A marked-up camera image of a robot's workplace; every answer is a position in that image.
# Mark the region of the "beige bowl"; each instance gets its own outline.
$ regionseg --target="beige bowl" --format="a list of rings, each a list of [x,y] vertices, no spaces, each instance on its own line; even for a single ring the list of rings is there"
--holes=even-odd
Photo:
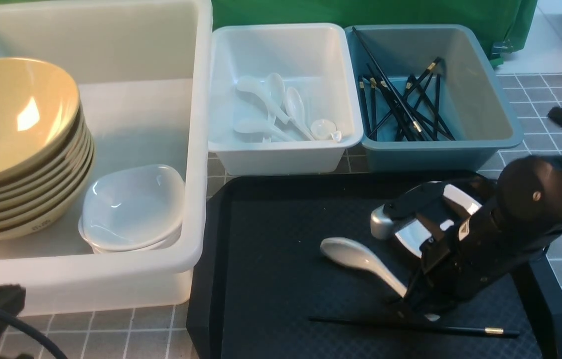
[[[50,171],[44,173],[41,177],[24,184],[23,186],[16,187],[11,191],[0,193],[0,211],[5,211],[13,207],[40,197],[45,192],[56,187],[62,179],[66,178],[71,168],[83,161],[82,156],[88,149],[88,134],[85,126],[80,125],[80,133],[74,136],[74,147],[70,151],[66,151],[63,157],[59,157],[56,161],[56,166],[51,168]]]
[[[64,161],[63,166],[58,166],[39,180],[31,182],[29,191],[0,201],[0,221],[39,206],[67,186],[87,160],[88,150],[90,149],[88,133],[82,134],[79,145],[80,148],[75,152],[75,155]]]
[[[26,236],[28,234],[42,230],[63,216],[70,208],[75,200],[80,197],[88,184],[88,176],[90,175],[93,166],[95,165],[95,156],[91,157],[88,164],[87,172],[83,175],[76,188],[71,191],[67,196],[63,197],[59,204],[52,207],[47,212],[40,214],[37,218],[28,223],[19,224],[7,229],[0,230],[0,241],[6,239],[14,239]]]
[[[79,107],[78,86],[62,68],[0,58],[0,181],[27,173],[55,153]]]
[[[87,152],[87,159],[82,162],[78,171],[74,171],[71,177],[62,181],[62,184],[57,186],[60,190],[53,191],[53,195],[44,195],[44,200],[39,200],[36,198],[37,206],[29,209],[26,212],[19,212],[15,216],[10,218],[0,220],[0,230],[5,230],[11,227],[19,226],[22,223],[27,223],[35,218],[38,218],[42,214],[46,213],[48,210],[57,206],[64,198],[66,198],[72,191],[80,184],[80,181],[87,171],[90,170],[90,164],[92,162],[92,157],[94,156],[95,147],[92,141],[92,137],[89,136],[89,150]]]
[[[47,181],[56,175],[57,171],[60,170],[58,169],[59,166],[66,166],[66,159],[76,156],[80,149],[80,141],[83,141],[85,138],[84,132],[86,130],[83,111],[80,110],[68,136],[64,139],[64,144],[50,161],[31,173],[18,178],[8,178],[7,181],[0,182],[0,200],[25,193],[31,190],[31,188],[38,186],[40,182]]]

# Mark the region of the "ceramic spoon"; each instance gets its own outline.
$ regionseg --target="ceramic spoon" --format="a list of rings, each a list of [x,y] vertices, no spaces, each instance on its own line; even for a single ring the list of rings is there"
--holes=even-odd
[[[294,141],[286,132],[281,131],[278,127],[271,125],[267,121],[241,119],[236,120],[233,127],[240,134],[267,134],[268,136],[277,136],[284,141]]]
[[[368,247],[347,238],[326,238],[320,244],[321,252],[336,264],[358,270],[371,271],[383,279],[402,298],[407,287],[383,264]]]
[[[283,102],[285,104],[285,110],[290,116],[289,120],[294,123],[297,129],[299,129],[304,136],[314,141],[314,137],[305,124],[305,106],[303,105],[303,100],[301,100],[299,91],[295,88],[288,88],[285,92],[285,99]],[[287,121],[284,121],[283,119],[281,119],[281,121],[287,125]]]
[[[260,98],[266,105],[268,112],[277,116],[283,123],[288,123],[290,118],[281,109],[281,106],[275,104],[275,101],[270,97],[270,91],[267,86],[263,86],[257,79],[252,76],[242,76],[237,81],[237,89],[242,92],[249,92]]]
[[[340,142],[343,134],[336,129],[336,124],[330,120],[316,120],[310,125],[310,131],[317,140],[333,139]]]
[[[283,83],[281,75],[276,72],[270,73],[270,75],[266,78],[265,87],[274,104],[281,108],[281,104],[283,104],[283,94],[285,93],[285,84]],[[268,110],[268,123],[270,123],[270,125],[274,125],[276,120],[277,117],[274,113]],[[272,142],[272,136],[263,136],[263,143],[270,142]]]

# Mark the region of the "small white bowl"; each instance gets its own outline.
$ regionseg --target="small white bowl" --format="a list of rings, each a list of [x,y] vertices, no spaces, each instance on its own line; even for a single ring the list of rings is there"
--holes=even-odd
[[[179,172],[166,165],[101,177],[84,199],[83,237],[100,251],[125,252],[155,245],[180,230],[184,191]]]
[[[158,243],[155,243],[153,245],[149,245],[149,246],[144,247],[144,248],[138,248],[138,249],[135,249],[135,250],[115,251],[115,250],[106,250],[106,249],[102,249],[102,248],[97,248],[97,246],[94,245],[90,241],[90,239],[88,239],[87,236],[84,234],[84,229],[83,229],[81,217],[80,217],[80,220],[78,221],[78,231],[80,232],[81,238],[86,243],[88,243],[88,245],[90,245],[90,247],[93,249],[94,254],[120,253],[120,252],[140,252],[140,251],[144,251],[144,250],[154,250],[154,249],[168,248],[168,247],[172,246],[177,241],[177,239],[179,239],[179,236],[181,236],[181,227],[179,227],[177,230],[175,230],[174,233],[170,234],[165,239],[162,239],[161,241],[158,241]]]

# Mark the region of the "white plastic bin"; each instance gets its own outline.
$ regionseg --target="white plastic bin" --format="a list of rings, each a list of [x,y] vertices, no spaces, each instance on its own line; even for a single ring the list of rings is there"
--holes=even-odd
[[[363,125],[345,32],[331,23],[223,27],[212,35],[210,152],[234,176],[327,173],[336,169],[346,148],[363,137]],[[239,118],[265,121],[267,110],[252,94],[236,91],[239,77],[263,81],[270,73],[295,87],[308,121],[334,121],[343,141],[261,143],[263,135],[233,130]],[[277,126],[301,139],[292,125]]]
[[[90,181],[167,164],[185,178],[181,238],[170,248],[94,255],[82,200],[48,229],[0,242],[0,284],[26,287],[24,313],[176,304],[190,293],[205,222],[210,0],[57,0],[0,5],[0,57],[34,57],[80,85],[96,139]]]

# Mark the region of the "blue plastic bin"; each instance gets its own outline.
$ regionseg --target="blue plastic bin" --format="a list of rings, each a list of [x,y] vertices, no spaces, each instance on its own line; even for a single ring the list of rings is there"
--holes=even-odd
[[[499,149],[522,142],[518,118],[471,30],[460,25],[364,25],[356,29],[400,90],[410,74],[419,76],[438,56],[445,60],[434,69],[442,78],[439,112],[456,137],[456,141],[394,142],[397,126],[392,118],[379,129],[377,141],[367,136],[361,141],[370,171],[475,171]],[[367,75],[370,57],[352,27],[345,32],[354,77]],[[427,89],[432,100],[434,82],[435,79]],[[369,106],[369,86],[365,93]],[[377,104],[379,121],[388,108],[378,92]],[[429,114],[426,106],[419,109]]]

